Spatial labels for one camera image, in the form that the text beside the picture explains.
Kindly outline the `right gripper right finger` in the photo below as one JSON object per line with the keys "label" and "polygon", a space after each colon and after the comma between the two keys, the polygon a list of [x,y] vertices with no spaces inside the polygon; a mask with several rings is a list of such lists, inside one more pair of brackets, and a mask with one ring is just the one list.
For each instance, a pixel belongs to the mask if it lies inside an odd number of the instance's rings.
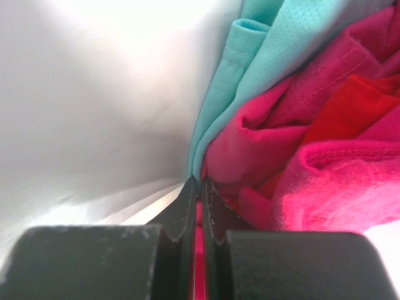
{"label": "right gripper right finger", "polygon": [[394,299],[376,248],[350,232],[260,231],[201,191],[208,299]]}

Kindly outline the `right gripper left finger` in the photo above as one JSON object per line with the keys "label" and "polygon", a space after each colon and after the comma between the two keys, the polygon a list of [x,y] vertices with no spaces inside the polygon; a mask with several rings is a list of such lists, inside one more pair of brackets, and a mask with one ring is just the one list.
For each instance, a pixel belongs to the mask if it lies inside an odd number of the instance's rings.
{"label": "right gripper left finger", "polygon": [[143,226],[39,226],[1,268],[2,299],[192,299],[198,185]]}

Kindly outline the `red t shirt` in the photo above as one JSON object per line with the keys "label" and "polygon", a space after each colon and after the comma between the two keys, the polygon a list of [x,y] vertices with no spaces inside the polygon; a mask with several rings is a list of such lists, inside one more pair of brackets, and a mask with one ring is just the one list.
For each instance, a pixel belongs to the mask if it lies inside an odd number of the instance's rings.
{"label": "red t shirt", "polygon": [[365,237],[398,221],[399,5],[348,26],[243,105],[209,145],[201,179],[260,231]]}

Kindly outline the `teal t shirt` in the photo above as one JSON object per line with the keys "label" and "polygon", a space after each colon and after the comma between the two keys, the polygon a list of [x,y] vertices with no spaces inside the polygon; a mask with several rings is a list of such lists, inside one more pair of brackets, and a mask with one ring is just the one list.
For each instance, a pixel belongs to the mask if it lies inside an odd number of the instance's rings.
{"label": "teal t shirt", "polygon": [[236,111],[297,71],[344,28],[393,1],[244,1],[202,103],[187,175],[199,179],[206,149]]}

